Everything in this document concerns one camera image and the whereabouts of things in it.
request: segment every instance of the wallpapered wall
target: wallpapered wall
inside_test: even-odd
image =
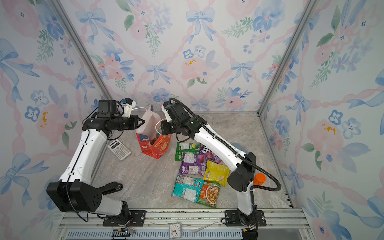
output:
[[[383,9],[321,0],[263,113],[317,240],[384,239]]]
[[[256,111],[306,0],[61,3],[115,99]]]
[[[0,2],[0,239],[51,239],[63,213],[46,187],[102,96],[47,2]]]

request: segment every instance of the red bag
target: red bag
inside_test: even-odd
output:
[[[158,136],[155,126],[156,123],[161,120],[161,117],[157,113],[153,112],[152,104],[141,119],[143,119],[145,123],[136,129],[136,135],[139,140],[141,152],[145,155],[159,159],[162,155],[164,155],[164,153],[167,152],[172,135]]]

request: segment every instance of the white calculator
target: white calculator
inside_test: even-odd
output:
[[[123,160],[131,154],[131,151],[119,140],[111,141],[108,147],[120,160]]]

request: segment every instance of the clock face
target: clock face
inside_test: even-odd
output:
[[[181,224],[172,223],[169,225],[169,238],[180,238],[181,237]]]

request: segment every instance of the snack packet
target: snack packet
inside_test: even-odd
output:
[[[183,162],[180,166],[180,174],[200,174],[204,176],[207,168],[207,156],[205,154],[183,154]]]
[[[207,161],[207,169],[205,171],[204,180],[216,181],[227,186],[227,178],[229,176],[229,168],[211,161]]]
[[[220,184],[214,181],[204,181],[197,203],[207,207],[216,208],[216,200],[219,191]]]
[[[176,146],[175,161],[183,160],[184,153],[199,154],[200,143],[178,142]]]
[[[199,198],[201,188],[203,187],[204,180],[187,177],[177,174],[175,189],[172,196],[182,197],[191,202],[196,203]]]
[[[211,150],[209,150],[207,146],[204,145],[201,145],[199,154],[206,154],[208,160],[218,164],[222,161],[216,154],[214,154]]]

